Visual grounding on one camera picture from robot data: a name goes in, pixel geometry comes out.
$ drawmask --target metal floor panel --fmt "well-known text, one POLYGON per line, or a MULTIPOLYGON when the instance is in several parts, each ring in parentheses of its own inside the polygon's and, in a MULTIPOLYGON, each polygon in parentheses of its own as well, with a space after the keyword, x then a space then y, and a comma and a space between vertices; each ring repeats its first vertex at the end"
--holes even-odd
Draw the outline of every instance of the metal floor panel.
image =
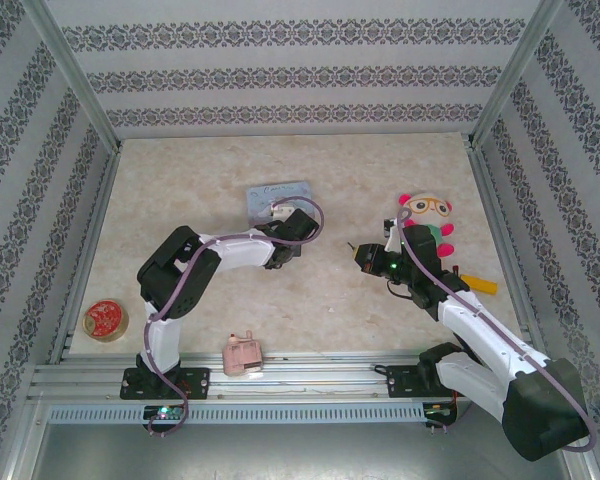
MULTIPOLYGON (((50 425, 139 425, 142 405, 55 405, 50 425)), ((286 425, 323 423, 425 422, 420 402, 391 404, 275 405, 198 404, 189 410, 187 424, 196 425, 286 425)), ((177 423, 160 421, 160 423, 177 423)))
POLYGON ((131 425, 48 425, 37 480, 560 480, 472 408, 447 435, 422 425, 190 425, 165 439, 131 425))

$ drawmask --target pink toy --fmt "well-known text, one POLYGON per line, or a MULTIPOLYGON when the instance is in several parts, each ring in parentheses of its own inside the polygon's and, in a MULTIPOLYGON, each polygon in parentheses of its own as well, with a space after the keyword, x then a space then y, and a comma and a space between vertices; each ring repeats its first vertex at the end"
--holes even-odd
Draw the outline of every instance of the pink toy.
POLYGON ((253 339, 251 330, 247 330, 247 338, 229 337, 227 346, 222 350, 224 374, 228 376, 243 375, 262 370, 262 349, 260 342, 253 339))
POLYGON ((451 235, 454 230, 453 223, 449 222, 452 209, 451 203, 431 192, 418 195, 400 195, 398 201, 400 205, 406 205, 413 212, 411 218, 405 222, 405 227, 410 225, 428 226, 433 238, 436 240, 440 258, 448 257, 455 251, 453 245, 445 242, 443 238, 451 235))

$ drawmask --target enclosure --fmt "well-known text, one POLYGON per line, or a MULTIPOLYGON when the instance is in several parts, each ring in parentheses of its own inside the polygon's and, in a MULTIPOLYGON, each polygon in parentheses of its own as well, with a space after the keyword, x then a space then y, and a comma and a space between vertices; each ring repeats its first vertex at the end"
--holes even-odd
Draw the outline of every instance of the enclosure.
POLYGON ((0 478, 69 470, 600 478, 600 0, 0 0, 0 478), (321 238, 280 270, 214 277, 180 339, 208 400, 145 438, 146 402, 119 398, 138 269, 180 225, 246 230, 247 189, 295 181, 321 238), (430 435, 421 404, 387 396, 374 365, 456 340, 347 244, 385 242, 420 191, 453 204, 445 268, 496 282, 489 311, 576 366, 592 452, 526 462, 475 407, 430 435), (111 343, 82 328, 103 298, 129 312, 111 343), (226 377, 246 330, 263 374, 226 377))

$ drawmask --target aluminum frame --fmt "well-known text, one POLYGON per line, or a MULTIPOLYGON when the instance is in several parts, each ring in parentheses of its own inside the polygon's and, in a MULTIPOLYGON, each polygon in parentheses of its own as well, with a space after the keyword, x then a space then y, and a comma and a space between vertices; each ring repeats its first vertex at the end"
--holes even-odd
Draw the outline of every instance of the aluminum frame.
POLYGON ((476 148, 479 148, 489 135, 489 131, 509 99, 509 95, 518 80, 520 80, 529 60, 533 57, 533 52, 563 4, 563 0, 540 0, 507 66, 502 71, 493 93, 482 110, 476 126, 471 132, 473 146, 476 148))
POLYGON ((80 68, 62 30, 51 14, 49 6, 44 0, 23 0, 22 5, 67 79, 69 86, 87 112, 87 116, 98 132, 107 152, 115 153, 120 146, 120 139, 104 108, 100 105, 87 76, 80 68))
MULTIPOLYGON (((502 213, 497 207, 495 192, 486 173, 484 158, 480 151, 472 148, 467 137, 465 145, 516 314, 519 319, 524 320, 521 323, 523 337, 536 348, 543 349, 544 345, 530 308, 522 276, 513 255, 513 246, 504 229, 502 213)), ((146 401, 122 402, 119 399, 122 374, 125 368, 133 366, 133 355, 68 355, 64 358, 62 355, 63 351, 68 351, 71 343, 72 335, 69 329, 74 328, 77 322, 80 300, 104 221, 118 161, 119 154, 112 161, 107 186, 90 234, 87 254, 79 266, 80 279, 72 293, 70 308, 67 309, 69 317, 63 321, 64 332, 61 332, 59 337, 64 339, 64 342, 58 342, 62 347, 55 351, 58 364, 35 367, 22 418, 4 474, 0 478, 28 478, 33 475, 50 413, 56 405, 99 405, 106 409, 111 405, 121 404, 160 404, 146 401)), ((282 352, 264 358, 265 366, 260 377, 225 376, 221 373, 222 357, 219 354, 183 354, 182 364, 185 367, 206 367, 212 370, 208 399, 191 401, 192 408, 201 402, 205 406, 231 405, 239 409, 241 405, 288 404, 300 407, 307 404, 347 404, 373 407, 405 402, 413 402, 415 406, 423 402, 448 401, 448 398, 440 397, 391 399, 385 379, 373 371, 377 364, 415 365, 418 362, 418 353, 410 350, 324 354, 282 352)), ((461 400, 459 413, 461 414, 469 404, 470 402, 461 400)), ((600 479, 592 452, 584 455, 563 452, 563 459, 572 479, 600 479)))

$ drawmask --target stuffed toy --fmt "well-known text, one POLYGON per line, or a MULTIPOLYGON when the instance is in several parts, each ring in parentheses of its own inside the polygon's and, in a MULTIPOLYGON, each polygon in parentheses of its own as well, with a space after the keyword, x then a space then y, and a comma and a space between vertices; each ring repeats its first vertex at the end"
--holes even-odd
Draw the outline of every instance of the stuffed toy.
POLYGON ((431 192, 418 195, 401 195, 400 205, 407 206, 413 214, 405 222, 405 227, 410 225, 426 225, 431 230, 436 240, 438 256, 448 257, 454 252, 453 245, 447 243, 444 237, 451 235, 454 230, 453 223, 449 221, 451 203, 443 200, 431 192))

